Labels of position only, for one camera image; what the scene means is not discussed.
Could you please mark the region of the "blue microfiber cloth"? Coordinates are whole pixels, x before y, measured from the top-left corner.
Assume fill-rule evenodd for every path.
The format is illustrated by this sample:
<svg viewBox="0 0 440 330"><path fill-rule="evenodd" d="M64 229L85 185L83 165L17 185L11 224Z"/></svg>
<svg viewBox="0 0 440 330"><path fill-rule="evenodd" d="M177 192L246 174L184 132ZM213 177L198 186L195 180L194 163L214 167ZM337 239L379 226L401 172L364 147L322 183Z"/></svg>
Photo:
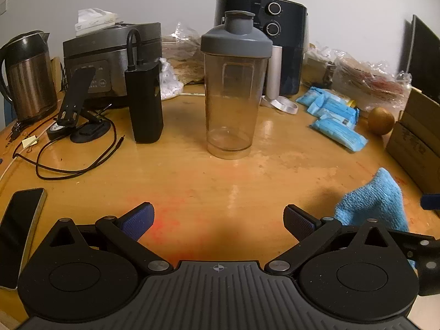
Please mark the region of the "blue microfiber cloth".
<svg viewBox="0 0 440 330"><path fill-rule="evenodd" d="M369 183L344 195L334 217L344 226L361 226L374 218L388 229L409 231L402 191L385 168L379 168Z"/></svg>

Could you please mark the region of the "clear shaker bottle grey lid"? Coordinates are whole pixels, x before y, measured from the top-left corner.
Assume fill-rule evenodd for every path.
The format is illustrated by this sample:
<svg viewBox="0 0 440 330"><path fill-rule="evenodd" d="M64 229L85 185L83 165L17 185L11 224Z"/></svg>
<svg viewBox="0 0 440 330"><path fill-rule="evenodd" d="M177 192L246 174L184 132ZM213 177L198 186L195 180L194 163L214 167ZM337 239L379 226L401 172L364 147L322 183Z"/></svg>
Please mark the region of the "clear shaker bottle grey lid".
<svg viewBox="0 0 440 330"><path fill-rule="evenodd" d="M201 37L207 150L225 160L247 156L253 142L272 41L254 14L225 13L224 24Z"/></svg>

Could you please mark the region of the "blue snack packet front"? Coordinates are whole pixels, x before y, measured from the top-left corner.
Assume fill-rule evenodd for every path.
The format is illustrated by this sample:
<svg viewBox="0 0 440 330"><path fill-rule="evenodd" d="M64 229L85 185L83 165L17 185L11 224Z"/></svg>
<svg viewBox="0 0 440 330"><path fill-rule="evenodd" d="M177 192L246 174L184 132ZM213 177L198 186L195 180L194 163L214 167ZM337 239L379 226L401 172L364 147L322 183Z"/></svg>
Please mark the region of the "blue snack packet front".
<svg viewBox="0 0 440 330"><path fill-rule="evenodd" d="M309 127L352 152L362 150L368 143L365 137L333 118L315 120Z"/></svg>

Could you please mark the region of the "blue snack packet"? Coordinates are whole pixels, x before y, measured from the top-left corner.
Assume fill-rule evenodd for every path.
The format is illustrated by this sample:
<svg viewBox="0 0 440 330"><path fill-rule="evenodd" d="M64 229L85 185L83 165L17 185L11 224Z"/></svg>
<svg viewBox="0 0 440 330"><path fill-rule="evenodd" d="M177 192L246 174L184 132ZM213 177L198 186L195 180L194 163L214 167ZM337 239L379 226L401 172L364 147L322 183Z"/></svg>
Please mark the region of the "blue snack packet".
<svg viewBox="0 0 440 330"><path fill-rule="evenodd" d="M317 98L322 96L324 97L324 99L336 98L336 95L326 89L311 86L305 94L296 99L296 102L304 106L310 106Z"/></svg>
<svg viewBox="0 0 440 330"><path fill-rule="evenodd" d="M368 143L365 137L333 118L315 120L309 127L352 152L362 150Z"/></svg>
<svg viewBox="0 0 440 330"><path fill-rule="evenodd" d="M342 101L320 95L310 104L307 112L318 118L332 118L351 128L352 130L358 122L359 113L356 109L346 105Z"/></svg>

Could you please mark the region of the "brown cardboard box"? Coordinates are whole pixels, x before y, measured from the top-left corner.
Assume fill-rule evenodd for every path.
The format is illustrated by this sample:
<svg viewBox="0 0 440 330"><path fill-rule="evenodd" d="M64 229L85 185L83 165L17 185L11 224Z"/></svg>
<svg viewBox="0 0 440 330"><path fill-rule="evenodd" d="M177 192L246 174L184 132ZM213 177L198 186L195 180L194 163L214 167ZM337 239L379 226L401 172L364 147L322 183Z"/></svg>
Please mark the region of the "brown cardboard box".
<svg viewBox="0 0 440 330"><path fill-rule="evenodd" d="M439 193L439 103L413 88L386 151L425 194Z"/></svg>

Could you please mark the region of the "smartphone on table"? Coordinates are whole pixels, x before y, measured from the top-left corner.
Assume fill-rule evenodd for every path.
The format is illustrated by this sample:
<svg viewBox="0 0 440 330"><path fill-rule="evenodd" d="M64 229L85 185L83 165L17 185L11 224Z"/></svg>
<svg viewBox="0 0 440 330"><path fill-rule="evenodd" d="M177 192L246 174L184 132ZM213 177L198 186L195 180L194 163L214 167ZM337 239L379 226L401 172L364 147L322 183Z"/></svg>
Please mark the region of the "smartphone on table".
<svg viewBox="0 0 440 330"><path fill-rule="evenodd" d="M46 199L44 188L16 191L1 219L1 288L17 289Z"/></svg>

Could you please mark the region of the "black phone stand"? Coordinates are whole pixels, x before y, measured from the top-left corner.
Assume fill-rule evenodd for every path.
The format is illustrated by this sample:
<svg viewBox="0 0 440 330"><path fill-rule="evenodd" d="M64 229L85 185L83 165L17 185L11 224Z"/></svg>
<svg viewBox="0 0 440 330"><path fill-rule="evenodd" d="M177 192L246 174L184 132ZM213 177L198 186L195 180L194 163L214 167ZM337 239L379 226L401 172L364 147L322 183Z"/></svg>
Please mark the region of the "black phone stand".
<svg viewBox="0 0 440 330"><path fill-rule="evenodd" d="M93 115L84 106L95 71L92 66L74 72L56 121L47 130L50 141L68 136L71 142L83 144L102 137L110 130L110 122Z"/></svg>

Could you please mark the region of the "blue snack packet middle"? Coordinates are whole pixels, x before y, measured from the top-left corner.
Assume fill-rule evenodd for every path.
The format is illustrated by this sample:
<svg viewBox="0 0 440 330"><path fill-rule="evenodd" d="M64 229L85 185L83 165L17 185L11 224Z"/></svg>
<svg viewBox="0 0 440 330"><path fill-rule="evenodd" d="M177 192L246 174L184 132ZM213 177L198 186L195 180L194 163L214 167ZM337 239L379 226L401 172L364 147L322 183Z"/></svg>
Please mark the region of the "blue snack packet middle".
<svg viewBox="0 0 440 330"><path fill-rule="evenodd" d="M332 118L351 128L352 130L358 122L359 113L356 109L346 105L342 101L320 95L310 104L307 112L318 118Z"/></svg>

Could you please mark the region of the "yellow onion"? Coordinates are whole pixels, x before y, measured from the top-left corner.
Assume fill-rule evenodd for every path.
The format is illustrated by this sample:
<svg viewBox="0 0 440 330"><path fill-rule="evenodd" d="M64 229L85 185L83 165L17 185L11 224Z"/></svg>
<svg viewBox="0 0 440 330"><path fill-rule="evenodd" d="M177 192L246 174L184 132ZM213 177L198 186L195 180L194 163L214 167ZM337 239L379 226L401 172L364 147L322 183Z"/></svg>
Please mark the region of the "yellow onion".
<svg viewBox="0 0 440 330"><path fill-rule="evenodd" d="M395 125L395 117L383 107L375 107L368 115L368 128L378 136L389 133Z"/></svg>

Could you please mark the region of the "black power bank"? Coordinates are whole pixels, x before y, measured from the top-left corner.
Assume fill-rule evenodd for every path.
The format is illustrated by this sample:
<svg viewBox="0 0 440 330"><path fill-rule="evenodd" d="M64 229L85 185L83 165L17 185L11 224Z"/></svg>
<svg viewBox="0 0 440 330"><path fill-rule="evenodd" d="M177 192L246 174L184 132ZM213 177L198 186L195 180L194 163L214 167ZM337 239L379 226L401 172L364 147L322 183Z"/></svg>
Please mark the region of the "black power bank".
<svg viewBox="0 0 440 330"><path fill-rule="evenodd" d="M160 61L154 61L125 71L128 107L136 143L157 142L163 131L160 70Z"/></svg>

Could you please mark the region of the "clear bag of flatbread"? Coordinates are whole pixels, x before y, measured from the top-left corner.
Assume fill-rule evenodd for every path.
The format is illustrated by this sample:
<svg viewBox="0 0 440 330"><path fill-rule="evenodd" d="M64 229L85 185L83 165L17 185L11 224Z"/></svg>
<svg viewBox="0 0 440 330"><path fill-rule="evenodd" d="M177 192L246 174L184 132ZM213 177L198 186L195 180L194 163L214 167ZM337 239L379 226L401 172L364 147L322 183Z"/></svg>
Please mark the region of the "clear bag of flatbread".
<svg viewBox="0 0 440 330"><path fill-rule="evenodd" d="M397 115L405 108L412 90L411 74L392 74L386 62L359 62L349 54L339 55L334 64L332 89L354 100L362 112L382 107Z"/></svg>

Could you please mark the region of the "grey rice cooker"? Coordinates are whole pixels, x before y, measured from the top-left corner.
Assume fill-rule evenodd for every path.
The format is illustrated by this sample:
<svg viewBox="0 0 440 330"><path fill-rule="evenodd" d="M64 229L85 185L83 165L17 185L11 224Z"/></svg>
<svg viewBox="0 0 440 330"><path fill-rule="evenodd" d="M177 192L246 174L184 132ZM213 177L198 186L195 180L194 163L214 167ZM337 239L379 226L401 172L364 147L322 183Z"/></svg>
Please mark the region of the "grey rice cooker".
<svg viewBox="0 0 440 330"><path fill-rule="evenodd" d="M162 57L161 25L159 22L145 24L117 23L114 26L85 34L63 42L66 77L71 80L79 68L95 68L95 76L84 105L101 109L110 105L113 109L128 106L125 89L125 70L128 68L128 32L136 28L141 37L140 50L134 57L146 63Z"/></svg>

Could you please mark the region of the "black flat television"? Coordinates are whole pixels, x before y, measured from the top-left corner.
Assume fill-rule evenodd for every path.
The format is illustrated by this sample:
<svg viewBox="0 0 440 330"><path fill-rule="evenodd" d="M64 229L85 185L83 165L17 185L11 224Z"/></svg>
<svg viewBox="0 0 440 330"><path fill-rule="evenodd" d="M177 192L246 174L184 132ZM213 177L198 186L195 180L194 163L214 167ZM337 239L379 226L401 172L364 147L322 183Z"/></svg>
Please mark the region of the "black flat television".
<svg viewBox="0 0 440 330"><path fill-rule="evenodd" d="M415 14L405 21L399 69L412 76L412 86L439 102L439 37Z"/></svg>

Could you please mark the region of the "clear bag of grains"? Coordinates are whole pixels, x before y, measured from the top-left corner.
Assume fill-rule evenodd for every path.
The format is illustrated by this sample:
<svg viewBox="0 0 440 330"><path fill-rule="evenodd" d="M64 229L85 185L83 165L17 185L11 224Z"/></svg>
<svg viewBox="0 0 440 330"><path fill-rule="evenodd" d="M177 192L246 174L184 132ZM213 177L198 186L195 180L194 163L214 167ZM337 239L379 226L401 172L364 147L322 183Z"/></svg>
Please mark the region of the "clear bag of grains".
<svg viewBox="0 0 440 330"><path fill-rule="evenodd" d="M183 21L168 25L162 35L163 57L172 65L177 79L187 84L204 81L201 36Z"/></svg>

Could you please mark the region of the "white tissue pack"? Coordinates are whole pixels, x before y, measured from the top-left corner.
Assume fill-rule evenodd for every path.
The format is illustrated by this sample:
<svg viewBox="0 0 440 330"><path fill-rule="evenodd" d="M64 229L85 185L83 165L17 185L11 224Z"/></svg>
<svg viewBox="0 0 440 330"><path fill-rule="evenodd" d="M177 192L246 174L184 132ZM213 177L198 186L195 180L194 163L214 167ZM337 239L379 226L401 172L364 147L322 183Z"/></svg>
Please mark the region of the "white tissue pack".
<svg viewBox="0 0 440 330"><path fill-rule="evenodd" d="M100 8L87 8L78 11L78 22L75 24L76 37L83 36L114 26L118 14Z"/></svg>

